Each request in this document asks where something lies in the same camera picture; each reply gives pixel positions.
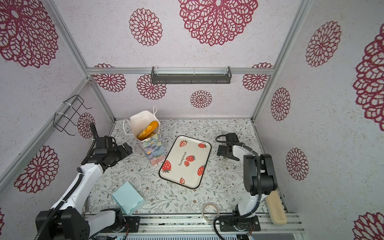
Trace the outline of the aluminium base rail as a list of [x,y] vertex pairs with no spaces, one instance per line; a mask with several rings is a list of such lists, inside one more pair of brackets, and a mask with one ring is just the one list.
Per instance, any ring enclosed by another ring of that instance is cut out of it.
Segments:
[[[94,237],[95,240],[217,240],[213,224],[208,223],[201,214],[140,214],[133,215],[139,222],[130,223],[129,230],[120,233],[104,230]],[[220,222],[216,228],[219,234],[227,240],[245,238],[249,235],[253,240],[277,239],[284,237],[294,240],[307,240],[306,231],[298,214],[287,214],[288,223],[282,226],[273,224],[270,215],[258,213],[258,222],[251,225],[249,230],[222,232]]]

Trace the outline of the long twisted bread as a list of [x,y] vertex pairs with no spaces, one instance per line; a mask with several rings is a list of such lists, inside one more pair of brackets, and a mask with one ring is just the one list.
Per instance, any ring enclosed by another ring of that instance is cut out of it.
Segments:
[[147,138],[150,138],[155,134],[155,130],[158,128],[159,123],[157,121],[152,121],[146,129],[144,129],[138,136],[137,139],[143,141]]

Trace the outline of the beige brush block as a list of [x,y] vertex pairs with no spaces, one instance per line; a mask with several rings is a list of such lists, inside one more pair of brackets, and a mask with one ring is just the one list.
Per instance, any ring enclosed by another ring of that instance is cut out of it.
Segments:
[[277,226],[286,225],[288,223],[288,219],[286,213],[284,212],[284,207],[278,192],[272,191],[266,196],[265,202],[272,223]]

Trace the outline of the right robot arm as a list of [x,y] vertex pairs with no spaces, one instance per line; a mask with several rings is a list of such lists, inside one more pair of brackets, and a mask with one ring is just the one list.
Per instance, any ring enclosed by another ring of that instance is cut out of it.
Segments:
[[262,200],[278,187],[272,156],[258,154],[251,147],[239,141],[237,134],[229,133],[216,137],[221,145],[217,155],[243,163],[243,183],[246,195],[231,215],[214,219],[216,234],[219,232],[258,232],[259,218],[255,215]]

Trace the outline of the light green box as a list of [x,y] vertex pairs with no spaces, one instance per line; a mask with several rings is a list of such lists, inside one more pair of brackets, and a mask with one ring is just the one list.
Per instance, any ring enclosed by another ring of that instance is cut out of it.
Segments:
[[119,207],[128,216],[133,215],[145,202],[145,199],[129,182],[120,186],[112,196]]

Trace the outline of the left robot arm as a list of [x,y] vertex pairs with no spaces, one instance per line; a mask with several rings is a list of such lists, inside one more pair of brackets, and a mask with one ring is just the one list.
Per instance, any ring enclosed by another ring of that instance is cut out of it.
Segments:
[[88,240],[105,228],[120,232],[126,220],[120,208],[111,208],[96,215],[84,216],[83,207],[95,183],[103,173],[133,153],[127,143],[118,145],[116,139],[100,137],[90,123],[92,145],[77,168],[77,176],[64,195],[48,211],[36,217],[37,240]]

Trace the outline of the strawberry print bread tray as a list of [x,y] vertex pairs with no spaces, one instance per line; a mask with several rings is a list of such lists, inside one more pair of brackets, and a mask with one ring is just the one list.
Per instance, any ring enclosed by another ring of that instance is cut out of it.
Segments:
[[178,136],[159,170],[159,177],[188,189],[197,189],[211,150],[212,146],[208,142]]

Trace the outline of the floral paper bag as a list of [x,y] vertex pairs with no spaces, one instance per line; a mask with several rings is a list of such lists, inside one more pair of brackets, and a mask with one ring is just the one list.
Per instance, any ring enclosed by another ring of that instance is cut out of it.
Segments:
[[161,134],[161,124],[156,117],[157,111],[157,106],[154,106],[151,112],[142,111],[123,120],[124,133],[134,137],[153,166],[164,161],[167,155]]

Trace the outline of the clear tape roll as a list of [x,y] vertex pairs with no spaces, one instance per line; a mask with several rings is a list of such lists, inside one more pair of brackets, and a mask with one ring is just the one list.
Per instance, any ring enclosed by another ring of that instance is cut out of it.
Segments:
[[202,208],[202,218],[207,223],[213,223],[220,216],[220,209],[215,203],[205,203]]

